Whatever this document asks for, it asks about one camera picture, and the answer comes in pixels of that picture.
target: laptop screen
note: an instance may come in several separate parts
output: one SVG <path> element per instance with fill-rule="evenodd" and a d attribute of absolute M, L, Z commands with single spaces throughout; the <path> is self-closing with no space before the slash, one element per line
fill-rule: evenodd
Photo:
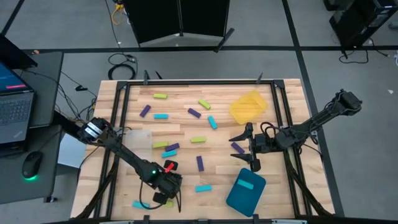
<path fill-rule="evenodd" d="M 14 72 L 0 63 L 0 93 L 28 89 L 29 87 Z"/>

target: purple block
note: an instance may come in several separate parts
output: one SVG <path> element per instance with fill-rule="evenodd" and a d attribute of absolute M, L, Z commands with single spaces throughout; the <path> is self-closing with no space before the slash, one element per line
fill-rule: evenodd
<path fill-rule="evenodd" d="M 144 109 L 141 111 L 141 114 L 139 114 L 139 116 L 144 117 L 144 116 L 148 113 L 149 110 L 150 110 L 150 106 L 149 106 L 149 105 L 146 105 L 146 106 L 144 107 Z"/>
<path fill-rule="evenodd" d="M 201 159 L 201 156 L 197 156 L 197 161 L 198 161 L 198 168 L 199 172 L 205 171 L 205 168 L 203 166 L 203 161 Z"/>
<path fill-rule="evenodd" d="M 164 149 L 166 152 L 169 152 L 174 149 L 178 149 L 180 147 L 179 143 L 172 144 L 171 146 L 166 146 Z"/>
<path fill-rule="evenodd" d="M 231 146 L 237 150 L 238 153 L 240 154 L 244 154 L 244 150 L 241 148 L 241 146 L 239 146 L 238 144 L 236 144 L 235 142 L 231 144 Z"/>
<path fill-rule="evenodd" d="M 189 109 L 188 109 L 188 113 L 194 115 L 194 116 L 197 117 L 197 118 L 200 118 L 200 116 L 201 116 L 201 114 L 200 114 L 199 112 L 195 111 L 195 110 L 192 109 L 192 108 L 189 108 Z"/>

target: red object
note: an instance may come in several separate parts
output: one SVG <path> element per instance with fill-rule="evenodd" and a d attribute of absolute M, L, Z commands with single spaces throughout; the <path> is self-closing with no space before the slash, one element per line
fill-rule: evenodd
<path fill-rule="evenodd" d="M 11 88 L 22 88 L 22 87 L 26 87 L 24 84 L 21 85 L 13 85 L 13 86 L 6 86 L 6 89 L 11 89 Z"/>
<path fill-rule="evenodd" d="M 170 172 L 174 167 L 174 163 L 170 163 L 170 165 L 166 168 L 166 172 Z"/>

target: computer mouse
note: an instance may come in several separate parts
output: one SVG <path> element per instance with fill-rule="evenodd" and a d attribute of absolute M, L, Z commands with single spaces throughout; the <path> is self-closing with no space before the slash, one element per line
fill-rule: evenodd
<path fill-rule="evenodd" d="M 34 151 L 27 155 L 22 165 L 22 175 L 28 179 L 37 175 L 42 162 L 43 152 Z"/>

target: floor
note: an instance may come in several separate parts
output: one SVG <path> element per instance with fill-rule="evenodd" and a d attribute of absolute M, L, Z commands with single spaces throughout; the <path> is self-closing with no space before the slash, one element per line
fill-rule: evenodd
<path fill-rule="evenodd" d="M 0 0 L 0 29 L 7 24 L 17 3 L 17 0 Z M 112 0 L 108 3 L 113 10 Z M 294 22 L 290 27 L 283 3 L 290 8 Z M 301 78 L 312 111 L 315 106 L 322 108 L 341 88 L 352 91 L 364 101 L 362 111 L 324 125 L 344 214 L 398 220 L 398 171 L 393 169 L 398 159 L 394 140 L 398 125 L 395 50 L 384 51 L 390 54 L 388 58 L 370 50 L 367 64 L 339 63 L 341 52 L 325 48 L 338 46 L 328 23 L 332 14 L 325 10 L 321 0 L 231 0 L 228 27 L 236 31 L 226 45 L 276 48 L 224 50 L 218 54 L 211 51 L 131 52 L 139 62 L 137 78 L 142 78 L 144 70 L 153 78 L 155 71 L 163 78 L 257 78 L 261 72 L 264 72 L 263 78 Z M 121 25 L 114 28 L 120 46 L 138 47 L 126 17 L 121 20 Z M 390 21 L 398 21 L 398 14 Z M 373 35 L 373 40 L 376 45 L 396 49 L 398 31 L 388 29 L 390 21 Z M 293 35 L 298 40 L 296 47 L 299 44 L 324 47 L 323 50 L 301 51 L 293 47 L 295 39 L 289 31 L 292 25 L 297 33 Z M 111 65 L 107 59 L 111 53 L 106 49 L 118 47 L 106 4 L 95 0 L 25 0 L 6 37 L 21 49 L 87 52 L 65 54 L 62 70 L 93 92 L 98 91 L 101 80 L 108 79 Z M 144 43 L 142 47 L 207 46 L 218 41 L 201 36 L 171 36 Z M 297 56 L 301 55 L 303 60 L 298 60 Z M 365 52 L 355 52 L 349 59 L 365 60 Z M 114 77 L 123 79 L 130 75 L 128 70 L 120 69 Z M 79 109 L 90 104 L 91 95 L 75 92 L 76 85 L 65 76 L 60 84 Z M 61 97 L 57 98 L 57 104 L 63 113 L 72 116 Z M 44 204 L 37 199 L 0 205 L 3 223 L 66 220 L 73 203 L 75 179 L 76 174 L 57 177 L 54 192 L 60 199 L 57 203 Z"/>

